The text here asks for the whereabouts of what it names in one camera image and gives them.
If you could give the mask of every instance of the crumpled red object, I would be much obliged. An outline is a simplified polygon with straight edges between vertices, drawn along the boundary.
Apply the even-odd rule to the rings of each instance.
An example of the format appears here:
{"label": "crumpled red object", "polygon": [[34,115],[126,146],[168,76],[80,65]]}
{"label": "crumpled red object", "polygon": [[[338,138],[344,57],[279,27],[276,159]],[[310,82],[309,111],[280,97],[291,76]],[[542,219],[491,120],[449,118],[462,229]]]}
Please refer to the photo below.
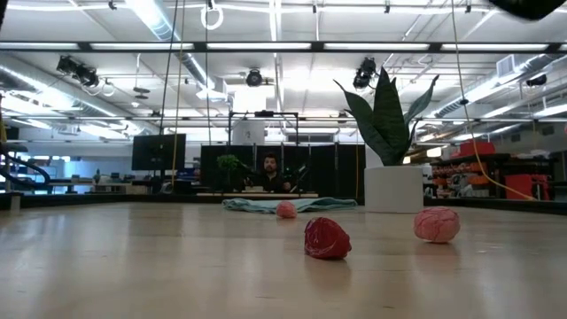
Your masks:
{"label": "crumpled red object", "polygon": [[416,236],[432,243],[447,243],[459,233],[460,229],[459,215],[447,207],[426,208],[414,219]]}
{"label": "crumpled red object", "polygon": [[305,254],[317,259],[343,259],[352,249],[350,237],[333,220],[317,217],[305,227]]}
{"label": "crumpled red object", "polygon": [[277,204],[276,215],[280,218],[295,218],[298,216],[298,210],[292,202],[282,200]]}

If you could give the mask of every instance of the blue cloth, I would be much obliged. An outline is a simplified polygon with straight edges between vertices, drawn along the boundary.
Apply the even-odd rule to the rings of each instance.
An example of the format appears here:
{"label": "blue cloth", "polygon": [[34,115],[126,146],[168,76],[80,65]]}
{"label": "blue cloth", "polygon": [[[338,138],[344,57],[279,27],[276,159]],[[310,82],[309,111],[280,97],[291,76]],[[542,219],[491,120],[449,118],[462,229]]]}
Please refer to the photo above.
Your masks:
{"label": "blue cloth", "polygon": [[[289,201],[297,208],[298,213],[356,207],[356,200],[354,199],[300,198]],[[224,199],[222,201],[222,205],[224,208],[229,210],[275,214],[277,204],[280,202],[281,200],[249,200],[234,198]]]}

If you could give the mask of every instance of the black monitor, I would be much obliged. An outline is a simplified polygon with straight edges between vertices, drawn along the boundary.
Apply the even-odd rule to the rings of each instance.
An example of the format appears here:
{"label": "black monitor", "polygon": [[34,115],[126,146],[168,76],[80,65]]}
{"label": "black monitor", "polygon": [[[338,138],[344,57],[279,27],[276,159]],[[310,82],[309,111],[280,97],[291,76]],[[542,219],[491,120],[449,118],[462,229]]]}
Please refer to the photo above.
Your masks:
{"label": "black monitor", "polygon": [[[175,169],[185,168],[185,134],[177,135]],[[174,135],[135,136],[132,145],[132,170],[173,169]]]}

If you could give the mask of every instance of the man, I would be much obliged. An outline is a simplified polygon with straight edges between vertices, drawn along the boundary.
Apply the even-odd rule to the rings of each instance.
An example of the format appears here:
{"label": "man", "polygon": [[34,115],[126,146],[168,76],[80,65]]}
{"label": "man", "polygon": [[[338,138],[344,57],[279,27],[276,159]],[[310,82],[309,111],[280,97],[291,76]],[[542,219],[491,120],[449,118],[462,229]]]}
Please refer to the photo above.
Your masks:
{"label": "man", "polygon": [[[256,179],[256,185],[262,186],[264,191],[270,192],[289,192],[291,184],[286,182],[277,171],[277,160],[273,153],[264,156],[264,169]],[[245,184],[252,186],[250,179],[245,180]]]}

